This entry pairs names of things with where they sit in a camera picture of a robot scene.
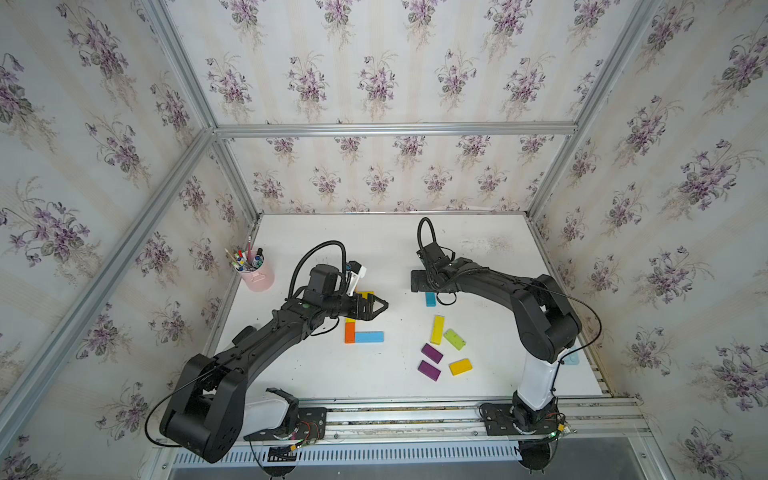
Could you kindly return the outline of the teal long block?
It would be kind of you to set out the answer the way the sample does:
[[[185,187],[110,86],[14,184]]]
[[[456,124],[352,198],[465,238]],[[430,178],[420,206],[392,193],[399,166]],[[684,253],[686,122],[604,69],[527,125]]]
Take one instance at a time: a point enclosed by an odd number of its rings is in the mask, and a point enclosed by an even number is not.
[[[425,305],[428,308],[434,308],[437,305],[436,294],[434,292],[425,293]]]

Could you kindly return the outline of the lime green block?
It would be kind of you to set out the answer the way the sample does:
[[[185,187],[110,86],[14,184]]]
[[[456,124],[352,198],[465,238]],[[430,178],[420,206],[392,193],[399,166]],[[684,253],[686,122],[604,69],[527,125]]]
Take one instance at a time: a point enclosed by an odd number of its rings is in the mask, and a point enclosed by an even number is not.
[[[461,351],[466,346],[466,341],[452,329],[445,330],[443,337],[457,351]]]

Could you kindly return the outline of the aluminium front rail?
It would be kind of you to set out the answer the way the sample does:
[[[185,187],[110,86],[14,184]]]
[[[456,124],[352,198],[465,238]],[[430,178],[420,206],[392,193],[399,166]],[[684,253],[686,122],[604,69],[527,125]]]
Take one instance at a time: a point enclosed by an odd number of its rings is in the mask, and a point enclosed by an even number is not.
[[[327,424],[325,436],[318,442],[454,441],[492,437],[528,441],[546,438],[540,435],[486,434],[479,414],[480,405],[512,402],[510,397],[468,400],[297,400],[265,393],[259,399],[246,400],[243,427],[246,427],[247,432],[272,429],[282,423],[290,410],[323,407],[328,409]],[[652,434],[648,421],[634,399],[565,397],[559,399],[557,405],[566,415],[565,429],[557,436],[560,438],[649,437]]]

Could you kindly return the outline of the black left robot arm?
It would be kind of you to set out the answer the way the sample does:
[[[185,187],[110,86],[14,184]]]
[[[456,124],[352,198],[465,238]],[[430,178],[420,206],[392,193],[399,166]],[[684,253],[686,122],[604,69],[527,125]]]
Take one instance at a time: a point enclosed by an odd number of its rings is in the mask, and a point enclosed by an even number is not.
[[[159,433],[209,463],[221,460],[241,437],[247,390],[269,365],[328,318],[372,321],[388,309],[386,300],[349,288],[349,278],[346,271],[319,264],[266,325],[243,329],[231,348],[212,357],[193,356],[168,396]]]

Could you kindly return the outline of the yellow-orange block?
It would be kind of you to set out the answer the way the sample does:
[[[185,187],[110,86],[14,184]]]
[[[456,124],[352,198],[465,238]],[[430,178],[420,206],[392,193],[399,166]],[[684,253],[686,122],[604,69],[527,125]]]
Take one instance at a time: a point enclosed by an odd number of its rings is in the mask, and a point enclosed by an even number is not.
[[[464,358],[450,363],[449,370],[452,376],[458,376],[472,371],[473,365],[468,358]]]

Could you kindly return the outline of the light blue calculator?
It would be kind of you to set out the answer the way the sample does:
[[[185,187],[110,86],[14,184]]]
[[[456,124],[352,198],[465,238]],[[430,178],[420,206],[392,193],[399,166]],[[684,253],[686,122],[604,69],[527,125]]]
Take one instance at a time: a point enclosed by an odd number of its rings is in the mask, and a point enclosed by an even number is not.
[[[579,352],[569,352],[567,355],[564,355],[561,358],[561,363],[564,366],[576,366],[580,364],[580,353]]]

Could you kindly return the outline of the purple block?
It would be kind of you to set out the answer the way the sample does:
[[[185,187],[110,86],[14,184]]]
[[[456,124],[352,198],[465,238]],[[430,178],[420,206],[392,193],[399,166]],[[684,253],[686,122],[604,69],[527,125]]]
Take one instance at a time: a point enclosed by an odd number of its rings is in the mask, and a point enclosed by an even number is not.
[[[444,357],[444,355],[436,348],[434,348],[430,343],[423,345],[421,353],[435,364],[439,364]]]
[[[434,382],[437,382],[441,375],[439,368],[424,360],[419,363],[417,370]]]

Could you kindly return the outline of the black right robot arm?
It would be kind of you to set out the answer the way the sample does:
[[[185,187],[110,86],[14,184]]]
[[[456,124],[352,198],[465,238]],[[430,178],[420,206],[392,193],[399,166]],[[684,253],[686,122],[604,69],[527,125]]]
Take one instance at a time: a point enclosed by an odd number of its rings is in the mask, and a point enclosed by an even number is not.
[[[555,418],[559,364],[582,330],[568,297],[549,275],[518,277],[460,257],[449,258],[437,243],[417,250],[423,268],[411,272],[413,292],[468,293],[509,309],[526,350],[523,376],[510,415],[523,433]]]

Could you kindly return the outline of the pink pen cup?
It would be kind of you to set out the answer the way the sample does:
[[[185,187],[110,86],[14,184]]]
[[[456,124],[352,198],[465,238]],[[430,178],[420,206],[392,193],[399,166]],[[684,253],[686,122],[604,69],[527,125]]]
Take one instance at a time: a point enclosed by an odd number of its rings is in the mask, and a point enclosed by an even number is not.
[[[254,293],[269,290],[275,280],[272,267],[267,263],[264,263],[259,269],[253,271],[242,271],[239,273],[239,276],[245,286]]]

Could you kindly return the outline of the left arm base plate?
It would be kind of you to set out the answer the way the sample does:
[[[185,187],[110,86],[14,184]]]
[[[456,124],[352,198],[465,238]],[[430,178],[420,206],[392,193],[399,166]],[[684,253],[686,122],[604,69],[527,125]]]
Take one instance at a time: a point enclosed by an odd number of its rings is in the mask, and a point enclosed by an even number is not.
[[[290,410],[282,423],[272,429],[246,431],[243,427],[243,440],[252,442],[299,441],[313,443],[325,436],[328,409],[323,407],[299,407]]]

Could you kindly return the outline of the yellow long block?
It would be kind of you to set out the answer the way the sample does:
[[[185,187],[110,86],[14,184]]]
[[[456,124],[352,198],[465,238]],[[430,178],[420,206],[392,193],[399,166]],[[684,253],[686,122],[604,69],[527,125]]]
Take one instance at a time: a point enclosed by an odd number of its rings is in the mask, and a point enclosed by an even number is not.
[[[444,324],[445,324],[445,318],[442,315],[436,315],[434,317],[431,332],[430,332],[430,340],[429,340],[429,342],[432,345],[441,344],[442,338],[443,338]]]

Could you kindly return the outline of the light blue long block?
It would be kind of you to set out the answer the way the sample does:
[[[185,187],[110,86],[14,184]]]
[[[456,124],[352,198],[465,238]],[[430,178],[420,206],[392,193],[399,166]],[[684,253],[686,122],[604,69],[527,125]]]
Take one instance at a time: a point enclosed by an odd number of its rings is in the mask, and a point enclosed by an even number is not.
[[[362,331],[356,332],[354,341],[360,344],[378,344],[385,340],[383,331]]]

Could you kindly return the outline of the orange-red block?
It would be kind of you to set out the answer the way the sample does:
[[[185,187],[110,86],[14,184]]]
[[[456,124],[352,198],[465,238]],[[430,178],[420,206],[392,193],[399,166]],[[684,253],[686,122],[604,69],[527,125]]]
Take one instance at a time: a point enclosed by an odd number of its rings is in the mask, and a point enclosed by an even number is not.
[[[344,343],[354,344],[356,341],[356,324],[354,322],[346,322],[344,328]]]

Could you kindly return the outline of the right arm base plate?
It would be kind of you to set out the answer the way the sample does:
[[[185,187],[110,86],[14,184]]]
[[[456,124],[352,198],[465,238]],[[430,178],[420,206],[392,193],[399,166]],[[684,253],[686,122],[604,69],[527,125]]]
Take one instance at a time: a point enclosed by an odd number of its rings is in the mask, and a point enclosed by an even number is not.
[[[559,410],[556,400],[536,411],[522,402],[483,403],[479,414],[488,436],[557,437],[566,424],[566,415]]]

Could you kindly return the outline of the pens in cup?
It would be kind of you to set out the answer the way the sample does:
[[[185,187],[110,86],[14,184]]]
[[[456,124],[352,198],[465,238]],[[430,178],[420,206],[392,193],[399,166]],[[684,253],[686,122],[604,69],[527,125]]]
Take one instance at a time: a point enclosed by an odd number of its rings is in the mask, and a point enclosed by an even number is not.
[[[226,248],[225,255],[229,264],[239,273],[255,272],[265,263],[263,250],[254,246],[252,236],[248,236],[242,248]]]

